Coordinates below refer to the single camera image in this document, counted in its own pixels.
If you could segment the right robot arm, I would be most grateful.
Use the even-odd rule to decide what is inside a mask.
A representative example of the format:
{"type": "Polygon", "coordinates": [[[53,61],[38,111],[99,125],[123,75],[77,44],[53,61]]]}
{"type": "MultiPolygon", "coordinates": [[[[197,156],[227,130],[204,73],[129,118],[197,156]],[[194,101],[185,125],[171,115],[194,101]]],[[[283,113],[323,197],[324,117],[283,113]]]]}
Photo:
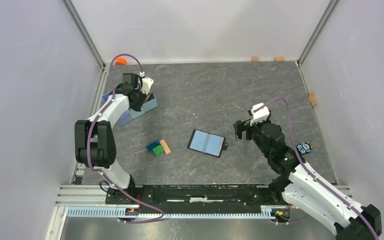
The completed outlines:
{"type": "Polygon", "coordinates": [[[377,240],[382,234],[380,210],[353,200],[320,176],[296,150],[285,143],[279,125],[270,120],[252,124],[238,120],[235,137],[253,141],[279,176],[268,186],[269,199],[303,210],[324,225],[337,240],[377,240]]]}

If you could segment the black card holder wallet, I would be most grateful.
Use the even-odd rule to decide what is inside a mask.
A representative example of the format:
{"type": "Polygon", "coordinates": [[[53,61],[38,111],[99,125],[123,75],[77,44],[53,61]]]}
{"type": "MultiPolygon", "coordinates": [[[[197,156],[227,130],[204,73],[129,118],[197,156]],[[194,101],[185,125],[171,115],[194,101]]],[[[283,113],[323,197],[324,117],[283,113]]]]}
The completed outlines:
{"type": "Polygon", "coordinates": [[[222,152],[227,150],[228,143],[223,136],[194,129],[187,148],[202,154],[220,158],[222,152]]]}

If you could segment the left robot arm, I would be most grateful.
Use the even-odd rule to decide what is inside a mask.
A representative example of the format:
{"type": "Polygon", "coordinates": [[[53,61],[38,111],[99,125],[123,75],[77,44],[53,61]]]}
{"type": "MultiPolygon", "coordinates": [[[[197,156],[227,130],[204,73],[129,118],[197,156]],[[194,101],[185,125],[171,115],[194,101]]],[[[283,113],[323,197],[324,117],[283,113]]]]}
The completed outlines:
{"type": "Polygon", "coordinates": [[[133,110],[141,111],[152,94],[154,80],[140,73],[123,73],[122,82],[113,88],[104,105],[86,120],[74,125],[74,152],[78,163],[98,172],[118,190],[125,204],[133,203],[137,190],[130,186],[131,176],[116,161],[117,147],[113,128],[121,115],[133,110]]]}

